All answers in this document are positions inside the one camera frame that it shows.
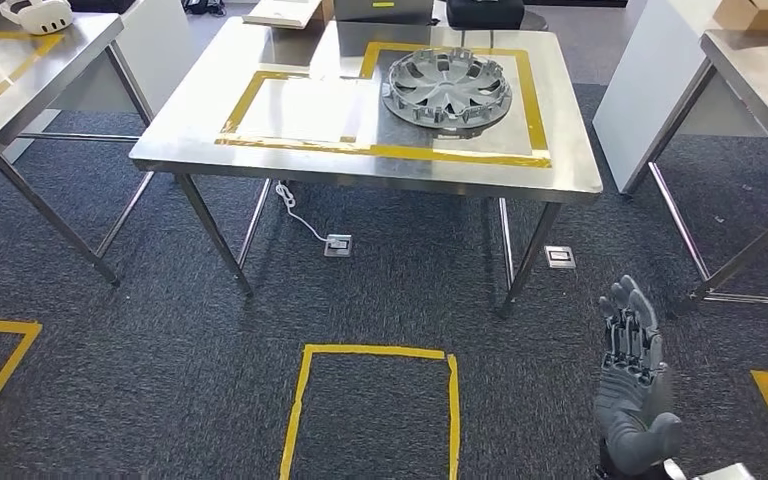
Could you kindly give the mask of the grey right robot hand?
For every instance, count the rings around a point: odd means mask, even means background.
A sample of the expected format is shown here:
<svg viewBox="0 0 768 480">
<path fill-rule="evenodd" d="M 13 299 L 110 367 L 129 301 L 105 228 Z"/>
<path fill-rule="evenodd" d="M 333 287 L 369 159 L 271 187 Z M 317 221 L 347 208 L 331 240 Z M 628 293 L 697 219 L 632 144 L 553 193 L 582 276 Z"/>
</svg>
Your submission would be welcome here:
<svg viewBox="0 0 768 480">
<path fill-rule="evenodd" d="M 664 462 L 681 444 L 671 373 L 655 310 L 624 275 L 599 298 L 605 352 L 594 414 L 600 429 L 598 479 L 666 479 Z"/>
</svg>

